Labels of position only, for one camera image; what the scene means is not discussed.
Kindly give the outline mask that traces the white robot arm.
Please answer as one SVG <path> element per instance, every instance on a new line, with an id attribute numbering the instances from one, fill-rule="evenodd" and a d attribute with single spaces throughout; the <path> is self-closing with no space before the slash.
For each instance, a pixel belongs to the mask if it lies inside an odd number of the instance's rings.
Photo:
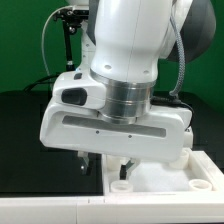
<path id="1" fill-rule="evenodd" d="M 211 0 L 96 0 L 87 4 L 80 66 L 59 75 L 43 116 L 46 147 L 173 162 L 186 145 L 192 111 L 177 89 L 151 90 L 161 59 L 181 66 L 212 42 Z"/>

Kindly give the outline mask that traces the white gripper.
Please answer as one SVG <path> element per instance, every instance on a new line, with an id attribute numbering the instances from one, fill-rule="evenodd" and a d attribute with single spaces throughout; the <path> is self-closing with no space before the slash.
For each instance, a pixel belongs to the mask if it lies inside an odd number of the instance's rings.
<path id="1" fill-rule="evenodd" d="M 120 125 L 103 121 L 94 110 L 52 101 L 42 120 L 40 140 L 46 147 L 79 151 L 84 175 L 88 152 L 131 158 L 119 173 L 120 180 L 128 180 L 139 159 L 173 162 L 184 148 L 193 146 L 191 116 L 184 108 L 153 106 L 136 123 Z"/>

